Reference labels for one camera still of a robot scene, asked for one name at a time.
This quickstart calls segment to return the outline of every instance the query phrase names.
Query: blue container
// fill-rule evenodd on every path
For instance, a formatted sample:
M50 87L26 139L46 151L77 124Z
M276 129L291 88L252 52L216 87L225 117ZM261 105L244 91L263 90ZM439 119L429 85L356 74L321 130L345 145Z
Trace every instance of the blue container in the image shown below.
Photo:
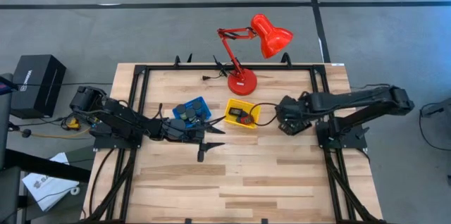
M196 101L196 100L200 101L201 104L202 104L201 110L202 110L202 113L206 114L206 119L205 120L210 119L210 117L211 117L210 109L206 105L206 102L205 102L204 98L202 98L202 97L197 97L196 99L193 99L193 100L187 102L186 104L184 104L185 108L192 108L192 102ZM175 118L182 119L180 117L180 114L176 111L176 108L173 108L172 112L174 113ZM194 125L194 124L190 123L188 120L185 121L185 124L186 124L186 128L190 128L190 127L192 127Z

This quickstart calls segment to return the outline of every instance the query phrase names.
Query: yellow container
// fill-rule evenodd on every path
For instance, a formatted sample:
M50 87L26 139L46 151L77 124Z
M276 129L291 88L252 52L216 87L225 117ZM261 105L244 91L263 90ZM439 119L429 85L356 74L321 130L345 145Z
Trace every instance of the yellow container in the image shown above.
M239 126L246 127L249 129L257 128L257 125L254 123L252 123L250 125L243 125L242 123L237 122L237 116L230 115L228 113L230 108L241 108L243 111L246 111L249 114L249 112L251 111L251 108L254 105L255 104L251 104L246 101L241 101L241 100L237 100L237 99L229 99L228 103L227 103L227 108L225 109L225 113L224 113L224 115L225 115L224 121L227 123L231 123L233 125L239 125ZM261 110L261 106L257 106L252 110L251 115L254 118L255 123L259 122L260 110Z

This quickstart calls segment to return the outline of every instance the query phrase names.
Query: lamp base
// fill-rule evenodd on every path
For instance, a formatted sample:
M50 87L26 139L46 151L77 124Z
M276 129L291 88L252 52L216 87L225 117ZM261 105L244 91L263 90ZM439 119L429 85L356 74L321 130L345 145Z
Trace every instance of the lamp base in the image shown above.
M241 81L240 77L235 77L233 75L228 76L228 88L238 95L248 95L252 93L257 87L257 77L254 72L249 69L242 69L243 76L245 80Z

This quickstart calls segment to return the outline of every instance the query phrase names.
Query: lamp arm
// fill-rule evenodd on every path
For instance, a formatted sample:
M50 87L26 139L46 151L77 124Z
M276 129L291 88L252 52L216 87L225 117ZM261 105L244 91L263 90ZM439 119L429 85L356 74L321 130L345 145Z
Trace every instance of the lamp arm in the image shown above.
M247 32L247 35L239 35L236 32ZM218 35L221 38L221 41L223 42L225 50L227 50L227 53L230 59L232 60L233 65L235 66L237 76L240 77L241 80L245 80L244 73L242 71L240 63L238 63L238 60L235 58L235 55L233 55L233 52L227 43L227 39L254 39L254 37L257 36L257 33L251 27L243 27L227 30L218 29Z

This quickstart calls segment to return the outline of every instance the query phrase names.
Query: white paper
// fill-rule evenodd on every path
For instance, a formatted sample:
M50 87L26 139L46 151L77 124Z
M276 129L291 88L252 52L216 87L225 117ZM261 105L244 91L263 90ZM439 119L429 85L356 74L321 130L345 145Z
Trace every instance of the white paper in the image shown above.
M50 160L69 165L65 153L59 153ZM69 193L70 188L76 187L79 184L79 182L76 181L64 180L61 178L52 178L47 175L36 173L30 173L29 175L24 177L22 181L43 211L48 211L60 199L62 199L67 193ZM45 196L58 192L62 193L52 195L44 199Z

